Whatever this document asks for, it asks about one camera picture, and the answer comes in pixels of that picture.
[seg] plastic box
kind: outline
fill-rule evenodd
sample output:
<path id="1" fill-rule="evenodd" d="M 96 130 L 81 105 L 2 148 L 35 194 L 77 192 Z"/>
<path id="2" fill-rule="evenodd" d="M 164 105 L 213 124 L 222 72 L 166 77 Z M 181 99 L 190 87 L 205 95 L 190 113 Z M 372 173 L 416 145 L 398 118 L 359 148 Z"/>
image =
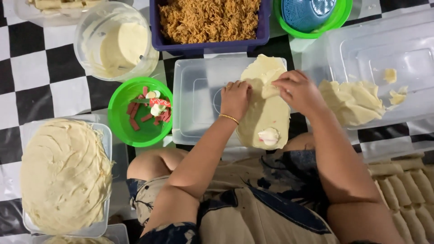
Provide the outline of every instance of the plastic box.
<path id="1" fill-rule="evenodd" d="M 434 116 L 434 9 L 369 21 L 324 33 L 302 53 L 302 70 L 317 84 L 368 80 L 389 107 L 390 90 L 408 86 L 406 100 L 381 120 L 348 129 L 364 129 Z M 397 70 L 387 84 L 386 68 Z"/>
<path id="2" fill-rule="evenodd" d="M 127 227 L 124 224 L 111 224 L 103 235 L 115 244 L 128 244 Z M 53 237 L 52 235 L 41 235 L 33 238 L 33 244 L 43 244 L 44 241 Z"/>
<path id="3" fill-rule="evenodd" d="M 220 90 L 256 58 L 184 59 L 175 63 L 173 81 L 173 142 L 195 145 L 220 114 Z M 228 147 L 242 146 L 234 132 Z"/>
<path id="4" fill-rule="evenodd" d="M 38 128 L 47 122 L 49 119 L 33 121 L 23 125 L 23 138 L 22 145 L 23 148 L 26 148 L 26 145 L 38 130 Z M 102 130 L 102 146 L 107 157 L 112 160 L 112 132 L 110 128 L 104 124 L 100 123 L 90 123 L 94 130 Z M 91 224 L 89 227 L 81 228 L 79 230 L 73 231 L 71 233 L 66 234 L 65 236 L 71 237 L 100 237 L 105 233 L 107 229 L 107 221 L 109 218 L 109 205 L 110 205 L 110 196 L 108 196 L 107 200 L 104 202 L 104 216 L 102 217 L 102 221 Z M 23 223 L 24 227 L 29 230 L 31 233 L 43 233 L 37 226 L 32 223 L 32 220 L 28 216 L 28 214 L 23 209 Z"/>
<path id="5" fill-rule="evenodd" d="M 27 4 L 26 0 L 14 0 L 15 14 L 23 20 L 28 20 L 38 26 L 67 26 L 75 25 L 79 22 L 83 13 L 89 8 L 50 10 L 43 13 L 32 4 Z"/>
<path id="6" fill-rule="evenodd" d="M 152 26 L 152 45 L 158 51 L 167 51 L 174 56 L 197 55 L 212 53 L 239 53 L 252 51 L 256 46 L 264 45 L 270 38 L 271 1 L 262 0 L 258 12 L 258 28 L 256 39 L 215 43 L 172 44 L 161 33 L 160 8 L 167 5 L 167 0 L 150 1 L 150 16 Z"/>
<path id="7" fill-rule="evenodd" d="M 105 68 L 100 59 L 101 43 L 106 33 L 123 23 L 138 23 L 145 27 L 148 38 L 143 41 L 148 45 L 135 68 L 121 76 L 105 77 Z M 137 9 L 125 3 L 106 2 L 90 9 L 77 24 L 74 35 L 74 52 L 77 60 L 87 74 L 98 79 L 124 82 L 139 76 L 149 76 L 157 67 L 160 53 L 152 47 L 148 22 Z"/>

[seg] left hand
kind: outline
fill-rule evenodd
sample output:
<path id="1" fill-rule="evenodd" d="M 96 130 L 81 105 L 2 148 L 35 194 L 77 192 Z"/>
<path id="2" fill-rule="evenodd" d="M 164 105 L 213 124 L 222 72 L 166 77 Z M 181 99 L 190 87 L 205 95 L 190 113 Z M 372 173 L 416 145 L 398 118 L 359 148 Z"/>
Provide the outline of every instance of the left hand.
<path id="1" fill-rule="evenodd" d="M 229 82 L 221 90 L 220 113 L 240 121 L 249 108 L 252 86 L 246 81 Z"/>

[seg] green plastic bowl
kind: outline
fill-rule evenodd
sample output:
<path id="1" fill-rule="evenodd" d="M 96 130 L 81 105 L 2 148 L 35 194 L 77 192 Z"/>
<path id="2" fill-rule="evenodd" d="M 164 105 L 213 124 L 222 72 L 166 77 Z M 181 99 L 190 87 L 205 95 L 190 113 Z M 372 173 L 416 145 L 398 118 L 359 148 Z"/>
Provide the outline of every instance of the green plastic bowl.
<path id="1" fill-rule="evenodd" d="M 112 132 L 119 137 L 125 144 L 133 147 L 148 147 L 162 140 L 172 129 L 172 118 L 169 122 L 160 121 L 159 125 L 154 125 L 154 118 L 145 122 L 141 117 L 149 114 L 151 108 L 140 105 L 134 120 L 140 130 L 135 131 L 129 123 L 130 115 L 127 114 L 128 104 L 131 99 L 143 93 L 143 87 L 147 86 L 148 91 L 158 90 L 162 99 L 169 98 L 173 104 L 173 95 L 169 88 L 154 78 L 137 77 L 129 79 L 120 85 L 113 93 L 108 104 L 108 123 Z"/>
<path id="2" fill-rule="evenodd" d="M 333 9 L 333 12 L 330 15 L 329 19 L 325 23 L 323 23 L 318 29 L 312 31 L 311 33 L 303 33 L 291 28 L 282 18 L 281 8 L 282 0 L 273 0 L 274 15 L 276 16 L 280 26 L 287 33 L 289 33 L 295 38 L 315 39 L 320 37 L 322 33 L 326 32 L 327 30 L 340 28 L 345 23 L 345 21 L 347 21 L 352 8 L 352 0 L 337 0 L 335 8 Z"/>

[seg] work surface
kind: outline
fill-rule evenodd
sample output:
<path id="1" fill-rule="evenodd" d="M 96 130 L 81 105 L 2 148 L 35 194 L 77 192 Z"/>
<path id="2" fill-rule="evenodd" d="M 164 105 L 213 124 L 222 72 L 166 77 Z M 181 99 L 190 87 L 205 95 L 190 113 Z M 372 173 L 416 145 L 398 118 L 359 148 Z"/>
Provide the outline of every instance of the work surface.
<path id="1" fill-rule="evenodd" d="M 87 76 L 78 63 L 72 40 L 75 26 L 42 28 L 20 20 L 13 12 L 13 0 L 0 0 L 0 243 L 31 243 L 31 236 L 22 224 L 19 169 L 23 148 L 21 133 L 27 122 L 76 114 L 106 114 L 110 97 L 120 85 Z M 149 18 L 149 0 L 136 1 L 134 7 Z M 434 0 L 364 0 L 354 1 L 350 19 L 345 25 L 396 16 L 434 7 Z M 251 53 L 233 56 L 267 56 L 285 58 L 288 70 L 300 67 L 295 51 L 310 40 L 293 40 L 277 26 L 271 16 L 269 42 Z M 178 59 L 213 58 L 215 55 L 173 57 L 160 53 L 160 61 L 152 77 L 167 83 L 172 90 L 174 64 Z M 289 138 L 311 128 L 306 118 L 293 110 Z M 404 155 L 434 147 L 434 118 L 380 128 L 347 131 L 354 149 L 374 160 Z M 191 146 L 177 145 L 189 149 Z M 135 155 L 129 150 L 129 161 Z M 113 185 L 112 198 L 118 199 L 124 212 L 128 209 L 128 192 L 124 182 Z M 133 243 L 141 230 L 134 214 L 123 214 Z"/>

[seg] woman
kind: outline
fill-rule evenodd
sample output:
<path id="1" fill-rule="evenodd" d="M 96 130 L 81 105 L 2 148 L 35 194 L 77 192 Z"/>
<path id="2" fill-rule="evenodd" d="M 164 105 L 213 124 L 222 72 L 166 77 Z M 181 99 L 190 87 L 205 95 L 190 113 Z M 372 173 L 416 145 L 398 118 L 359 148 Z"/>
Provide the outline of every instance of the woman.
<path id="1" fill-rule="evenodd" d="M 161 149 L 131 162 L 130 203 L 145 226 L 138 243 L 404 243 L 317 87 L 301 71 L 273 85 L 313 135 L 283 153 L 220 162 L 251 93 L 246 82 L 230 82 L 221 92 L 226 116 L 191 152 Z"/>

